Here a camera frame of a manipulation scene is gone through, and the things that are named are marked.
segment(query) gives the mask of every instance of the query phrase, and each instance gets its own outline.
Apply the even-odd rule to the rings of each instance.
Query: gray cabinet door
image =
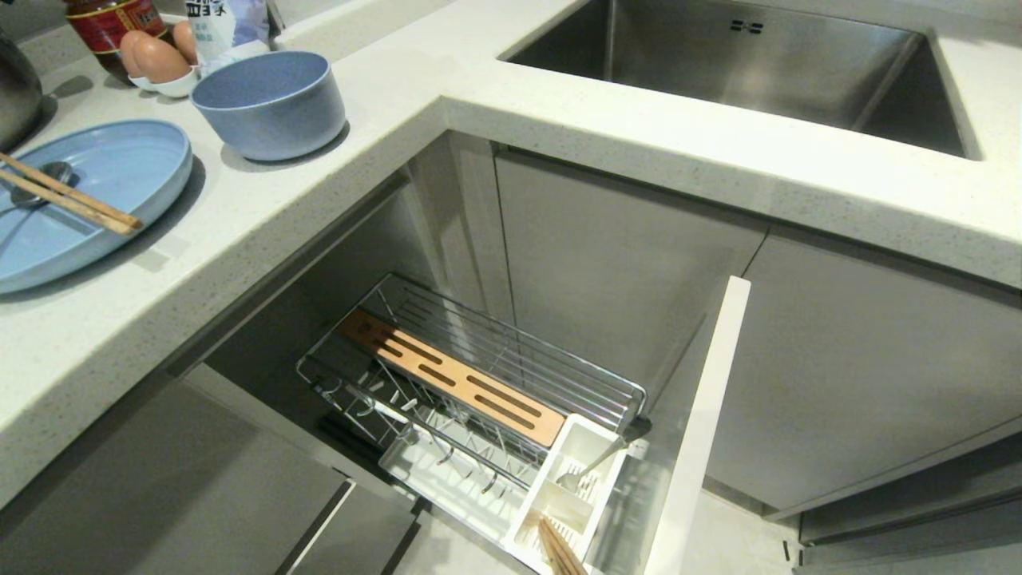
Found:
[[[519,153],[497,158],[518,327],[658,392],[765,224]]]
[[[775,517],[1022,428],[1017,295],[792,231],[772,232],[745,277],[708,474]]]
[[[270,575],[345,481],[183,382],[56,475],[0,533],[0,573]]]

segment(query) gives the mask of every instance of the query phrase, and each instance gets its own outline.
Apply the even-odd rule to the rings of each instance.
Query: floor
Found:
[[[791,575],[798,561],[797,532],[703,491],[683,573]],[[785,558],[788,541],[790,559]],[[394,575],[529,575],[527,568],[444,517],[426,517]]]

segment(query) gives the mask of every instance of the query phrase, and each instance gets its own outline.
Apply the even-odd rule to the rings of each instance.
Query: brown egg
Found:
[[[153,84],[173,82],[191,71],[181,52],[162,40],[139,38],[133,46],[135,61],[142,75]]]
[[[140,38],[149,38],[149,35],[139,30],[132,30],[121,39],[121,61],[124,62],[128,76],[132,78],[143,76],[142,70],[138,67],[138,61],[135,59],[135,44]]]
[[[198,57],[195,55],[195,37],[191,33],[190,21],[179,21],[174,25],[174,44],[188,63],[192,65],[198,63]]]

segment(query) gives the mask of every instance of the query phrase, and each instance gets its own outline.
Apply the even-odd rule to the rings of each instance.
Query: chopsticks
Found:
[[[575,557],[568,542],[554,529],[546,516],[540,518],[540,540],[550,558],[554,575],[588,575],[582,562]]]
[[[31,180],[26,179],[6,170],[0,170],[0,179],[7,180],[14,185],[20,186],[25,190],[31,191],[43,199],[56,203],[57,205],[69,209],[79,215],[88,218],[106,229],[115,231],[120,234],[128,235],[135,230],[142,228],[142,220],[136,218],[135,215],[126,213],[104,201],[100,201],[99,199],[75,189],[63,182],[55,180],[32,165],[18,161],[3,152],[0,152],[0,159],[11,167],[21,172],[29,178],[32,178]]]

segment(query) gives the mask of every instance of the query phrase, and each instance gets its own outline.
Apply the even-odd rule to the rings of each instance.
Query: stainless steel rack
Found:
[[[548,449],[345,338],[338,328],[356,309],[562,415],[583,415],[615,433],[646,402],[645,390],[615,374],[387,274],[306,353],[297,373],[358,435],[388,453],[425,440],[437,465],[462,461],[469,465],[462,465],[461,477],[484,476],[478,482],[484,495],[523,494]]]

